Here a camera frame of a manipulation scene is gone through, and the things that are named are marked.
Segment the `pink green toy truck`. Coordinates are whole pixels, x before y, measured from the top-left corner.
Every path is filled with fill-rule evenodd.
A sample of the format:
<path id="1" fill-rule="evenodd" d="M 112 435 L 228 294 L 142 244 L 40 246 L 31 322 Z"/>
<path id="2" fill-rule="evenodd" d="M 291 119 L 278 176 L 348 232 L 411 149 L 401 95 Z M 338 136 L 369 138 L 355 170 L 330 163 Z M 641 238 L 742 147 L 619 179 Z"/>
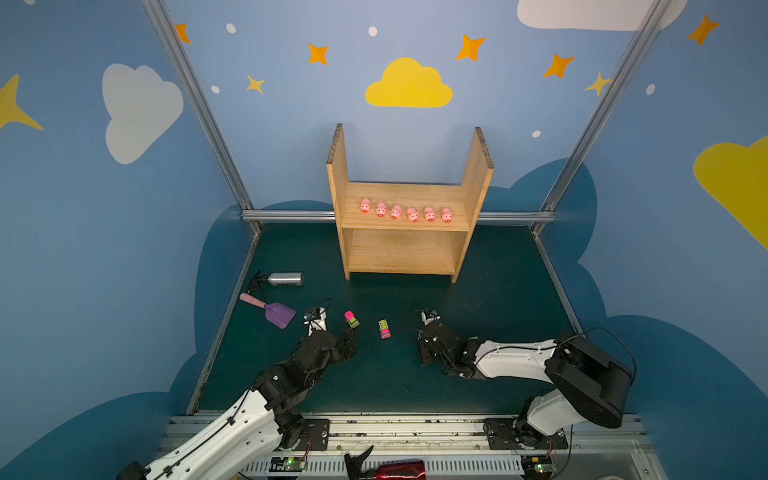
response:
<path id="1" fill-rule="evenodd" d="M 359 320 L 355 317 L 352 311 L 346 311 L 344 317 L 350 328 L 357 328 L 360 325 Z"/>

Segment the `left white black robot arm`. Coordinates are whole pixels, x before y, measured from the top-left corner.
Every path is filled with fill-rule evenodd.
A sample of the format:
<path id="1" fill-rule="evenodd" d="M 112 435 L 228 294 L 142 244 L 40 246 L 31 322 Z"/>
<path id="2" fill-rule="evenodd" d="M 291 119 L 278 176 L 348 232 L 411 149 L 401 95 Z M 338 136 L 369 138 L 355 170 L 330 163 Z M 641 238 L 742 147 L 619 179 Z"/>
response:
<path id="1" fill-rule="evenodd" d="M 229 479 L 251 459 L 295 446 L 303 431 L 297 406 L 325 369 L 356 355 L 356 335 L 315 330 L 286 359 L 264 368 L 244 393 L 190 440 L 143 465 L 124 467 L 118 479 Z"/>

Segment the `pink toy pig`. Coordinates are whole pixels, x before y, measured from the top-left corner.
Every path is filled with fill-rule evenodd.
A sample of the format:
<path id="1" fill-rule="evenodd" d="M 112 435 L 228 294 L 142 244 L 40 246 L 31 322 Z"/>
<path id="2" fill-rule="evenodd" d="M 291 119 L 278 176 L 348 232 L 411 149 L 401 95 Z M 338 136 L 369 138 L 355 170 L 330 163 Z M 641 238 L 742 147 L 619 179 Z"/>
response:
<path id="1" fill-rule="evenodd" d="M 416 223 L 419 221 L 419 211 L 416 208 L 409 207 L 406 214 L 409 222 Z"/>
<path id="2" fill-rule="evenodd" d="M 359 203 L 359 209 L 362 213 L 368 213 L 371 210 L 371 207 L 371 201 L 367 197 L 364 197 Z"/>
<path id="3" fill-rule="evenodd" d="M 389 210 L 389 216 L 392 220 L 398 220 L 401 217 L 402 212 L 402 206 L 400 204 L 395 204 Z"/>
<path id="4" fill-rule="evenodd" d="M 436 221 L 437 214 L 432 207 L 429 207 L 429 206 L 425 207 L 423 213 L 424 213 L 424 218 L 427 222 Z"/>
<path id="5" fill-rule="evenodd" d="M 446 223 L 450 224 L 453 221 L 454 218 L 454 211 L 450 207 L 444 207 L 441 210 L 441 220 Z"/>
<path id="6" fill-rule="evenodd" d="M 383 218 L 388 213 L 388 207 L 384 202 L 378 202 L 375 208 L 375 213 L 378 217 Z"/>

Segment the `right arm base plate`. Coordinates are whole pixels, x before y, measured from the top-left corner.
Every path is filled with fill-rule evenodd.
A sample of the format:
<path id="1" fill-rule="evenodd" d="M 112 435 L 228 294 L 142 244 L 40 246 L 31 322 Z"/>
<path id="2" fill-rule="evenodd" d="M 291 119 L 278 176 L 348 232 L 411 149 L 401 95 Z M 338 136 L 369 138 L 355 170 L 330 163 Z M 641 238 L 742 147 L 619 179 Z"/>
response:
<path id="1" fill-rule="evenodd" d="M 483 432 L 491 450 L 568 449 L 567 435 L 563 430 L 544 435 L 524 420 L 488 418 L 483 423 Z"/>

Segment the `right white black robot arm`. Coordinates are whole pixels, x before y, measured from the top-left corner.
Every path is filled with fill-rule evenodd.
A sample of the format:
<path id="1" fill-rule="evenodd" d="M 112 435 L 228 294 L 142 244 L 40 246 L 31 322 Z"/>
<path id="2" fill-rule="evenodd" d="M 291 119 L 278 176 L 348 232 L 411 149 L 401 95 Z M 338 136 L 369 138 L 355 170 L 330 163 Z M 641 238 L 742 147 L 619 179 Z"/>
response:
<path id="1" fill-rule="evenodd" d="M 635 369 L 628 367 L 583 334 L 533 343 L 500 343 L 455 335 L 434 311 L 422 313 L 418 340 L 423 364 L 439 361 L 464 379 L 523 378 L 554 386 L 524 404 L 513 429 L 529 444 L 572 425 L 590 422 L 616 429 Z"/>

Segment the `pink striped toy truck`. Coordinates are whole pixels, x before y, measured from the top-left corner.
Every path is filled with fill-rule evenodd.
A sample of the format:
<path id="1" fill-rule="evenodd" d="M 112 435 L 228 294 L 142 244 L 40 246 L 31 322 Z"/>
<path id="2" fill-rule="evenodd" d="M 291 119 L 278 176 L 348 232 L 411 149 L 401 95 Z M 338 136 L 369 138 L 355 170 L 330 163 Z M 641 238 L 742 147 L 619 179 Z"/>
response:
<path id="1" fill-rule="evenodd" d="M 389 339 L 391 337 L 391 330 L 389 323 L 386 319 L 381 319 L 377 322 L 379 335 L 382 340 Z"/>

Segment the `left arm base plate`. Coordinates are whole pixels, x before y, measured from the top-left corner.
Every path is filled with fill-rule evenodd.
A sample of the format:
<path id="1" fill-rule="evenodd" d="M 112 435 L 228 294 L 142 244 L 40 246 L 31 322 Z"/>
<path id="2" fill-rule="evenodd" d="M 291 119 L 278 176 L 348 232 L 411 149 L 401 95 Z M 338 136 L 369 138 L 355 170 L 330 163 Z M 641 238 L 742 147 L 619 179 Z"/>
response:
<path id="1" fill-rule="evenodd" d="M 304 418 L 300 426 L 294 425 L 288 428 L 279 448 L 284 451 L 326 451 L 329 436 L 329 419 Z"/>

